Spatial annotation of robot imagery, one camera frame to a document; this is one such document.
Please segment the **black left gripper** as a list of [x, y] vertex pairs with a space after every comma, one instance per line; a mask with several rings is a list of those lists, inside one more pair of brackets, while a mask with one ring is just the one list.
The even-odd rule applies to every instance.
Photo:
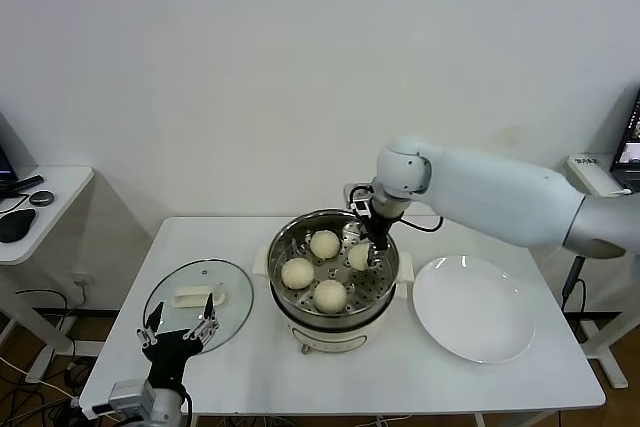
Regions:
[[151, 363], [148, 381], [154, 389], [176, 390], [182, 384], [187, 361], [204, 349], [219, 328], [214, 296], [209, 294], [200, 321], [191, 330], [165, 332], [155, 336], [161, 320], [164, 303], [160, 302], [146, 317], [142, 327], [136, 329], [142, 353]]

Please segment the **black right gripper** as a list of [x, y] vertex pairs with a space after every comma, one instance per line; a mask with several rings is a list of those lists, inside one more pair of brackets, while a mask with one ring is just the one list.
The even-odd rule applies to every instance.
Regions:
[[368, 268], [377, 268], [380, 265], [381, 253], [379, 250], [389, 248], [388, 234], [392, 225], [392, 219], [379, 215], [375, 211], [363, 217], [363, 226], [371, 242], [367, 245], [365, 256]]

